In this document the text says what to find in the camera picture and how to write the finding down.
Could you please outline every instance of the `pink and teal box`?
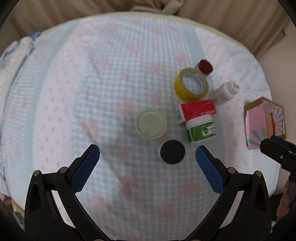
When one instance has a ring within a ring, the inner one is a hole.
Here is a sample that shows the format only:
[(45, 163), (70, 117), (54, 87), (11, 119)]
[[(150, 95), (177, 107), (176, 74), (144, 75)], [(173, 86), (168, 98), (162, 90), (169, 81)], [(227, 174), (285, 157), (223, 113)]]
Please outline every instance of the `pink and teal box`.
[(259, 149), (261, 141), (272, 135), (287, 138), (282, 106), (260, 97), (247, 104), (244, 110), (248, 149)]

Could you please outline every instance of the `cardboard box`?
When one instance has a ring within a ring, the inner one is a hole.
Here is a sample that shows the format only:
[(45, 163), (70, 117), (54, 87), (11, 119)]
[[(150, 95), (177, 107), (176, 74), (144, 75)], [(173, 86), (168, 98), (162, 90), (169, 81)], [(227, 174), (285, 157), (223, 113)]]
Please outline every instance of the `cardboard box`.
[(176, 108), (179, 124), (202, 115), (214, 115), (216, 113), (217, 111), (213, 100), (201, 100), (184, 103)]
[(261, 141), (272, 135), (287, 138), (284, 109), (281, 105), (260, 97), (247, 104), (244, 111), (248, 149), (259, 149)]

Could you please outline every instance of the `beige fabric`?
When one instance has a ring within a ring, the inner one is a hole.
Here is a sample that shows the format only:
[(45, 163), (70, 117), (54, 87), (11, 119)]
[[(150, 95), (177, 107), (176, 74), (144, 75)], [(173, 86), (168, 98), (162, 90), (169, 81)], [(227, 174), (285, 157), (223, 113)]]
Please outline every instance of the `beige fabric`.
[[(259, 59), (270, 87), (272, 99), (285, 111), (287, 140), (296, 144), (296, 27), (289, 22), (284, 39), (268, 49)], [(284, 192), (289, 173), (280, 170), (275, 194)]]
[(12, 21), (22, 36), (65, 21), (108, 12), (174, 14), (214, 27), (256, 57), (281, 34), (289, 17), (277, 0), (20, 0)]
[(10, 18), (7, 18), (0, 28), (0, 56), (3, 51), (15, 40), (20, 40), (21, 35), (16, 30)]
[(183, 0), (170, 0), (170, 1), (167, 1), (167, 4), (163, 9), (137, 5), (137, 6), (134, 6), (131, 9), (131, 11), (154, 12), (154, 13), (173, 15), (181, 8), (182, 5), (183, 5)]
[(12, 21), (27, 36), (75, 18), (99, 13), (143, 10), (174, 14), (183, 0), (20, 0), (12, 12)]
[(284, 30), (282, 30), (282, 31), (280, 32), (280, 34), (276, 37), (276, 39), (274, 40), (274, 42), (271, 44), (270, 47), (272, 47), (272, 46), (278, 44), (279, 42), (281, 42), (281, 41), (284, 39), (285, 36), (286, 36), (286, 35), (285, 35)]
[(184, 0), (178, 16), (220, 30), (256, 57), (271, 46), (289, 20), (277, 0)]

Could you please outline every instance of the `human hand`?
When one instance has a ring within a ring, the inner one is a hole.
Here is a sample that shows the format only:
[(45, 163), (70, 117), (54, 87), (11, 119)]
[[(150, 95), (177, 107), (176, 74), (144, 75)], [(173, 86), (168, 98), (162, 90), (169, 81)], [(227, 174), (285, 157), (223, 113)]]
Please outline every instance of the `human hand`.
[(0, 201), (4, 201), (4, 199), (5, 199), (5, 196), (2, 194), (2, 193), (0, 193)]
[[(290, 186), (290, 180), (288, 179), (285, 183), (285, 188), (288, 189), (289, 186)], [(283, 217), (283, 216), (286, 216), (289, 211), (290, 211), (289, 193), (288, 193), (288, 190), (286, 190), (281, 198), (281, 202), (276, 212), (276, 215), (277, 217)]]

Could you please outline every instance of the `green label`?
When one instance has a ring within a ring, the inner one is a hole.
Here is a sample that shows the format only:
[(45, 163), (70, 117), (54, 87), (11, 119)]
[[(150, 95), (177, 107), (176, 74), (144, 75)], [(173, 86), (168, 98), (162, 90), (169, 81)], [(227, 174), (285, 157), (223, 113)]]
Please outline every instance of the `green label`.
[(191, 142), (205, 140), (216, 135), (214, 123), (208, 122), (188, 129)]

